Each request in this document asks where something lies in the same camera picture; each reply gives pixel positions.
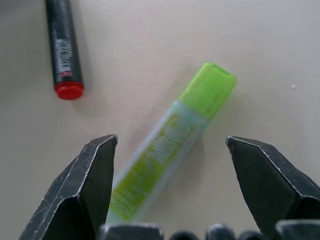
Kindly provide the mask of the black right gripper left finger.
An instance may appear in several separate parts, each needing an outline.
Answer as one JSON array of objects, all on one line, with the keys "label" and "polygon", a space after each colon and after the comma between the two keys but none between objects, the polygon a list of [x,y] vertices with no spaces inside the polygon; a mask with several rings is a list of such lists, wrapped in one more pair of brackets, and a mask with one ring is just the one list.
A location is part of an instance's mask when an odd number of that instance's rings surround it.
[{"label": "black right gripper left finger", "polygon": [[19,240],[95,240],[107,218],[118,137],[87,143],[56,177]]}]

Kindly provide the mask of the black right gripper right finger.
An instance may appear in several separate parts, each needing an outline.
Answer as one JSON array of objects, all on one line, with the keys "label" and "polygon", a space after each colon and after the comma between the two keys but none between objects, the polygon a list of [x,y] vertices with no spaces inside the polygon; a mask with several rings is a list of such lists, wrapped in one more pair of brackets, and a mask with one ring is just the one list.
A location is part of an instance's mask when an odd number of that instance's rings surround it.
[{"label": "black right gripper right finger", "polygon": [[320,186],[274,146],[226,138],[243,198],[269,240],[320,240]]}]

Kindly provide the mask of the green highlighter pen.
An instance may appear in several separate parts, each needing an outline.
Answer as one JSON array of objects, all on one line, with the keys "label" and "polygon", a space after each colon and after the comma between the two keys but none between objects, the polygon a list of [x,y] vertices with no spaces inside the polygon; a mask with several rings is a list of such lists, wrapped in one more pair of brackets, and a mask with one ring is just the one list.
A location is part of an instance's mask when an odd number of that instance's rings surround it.
[{"label": "green highlighter pen", "polygon": [[205,62],[112,185],[106,222],[139,221],[231,95],[237,78]]}]

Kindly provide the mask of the black marker with red cap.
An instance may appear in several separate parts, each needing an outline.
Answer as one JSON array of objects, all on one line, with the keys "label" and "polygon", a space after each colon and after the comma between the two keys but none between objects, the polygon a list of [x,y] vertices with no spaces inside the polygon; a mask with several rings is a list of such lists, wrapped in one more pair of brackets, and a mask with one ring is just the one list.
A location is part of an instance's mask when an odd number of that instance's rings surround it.
[{"label": "black marker with red cap", "polygon": [[80,98],[84,93],[75,28],[70,0],[44,0],[53,88],[66,101]]}]

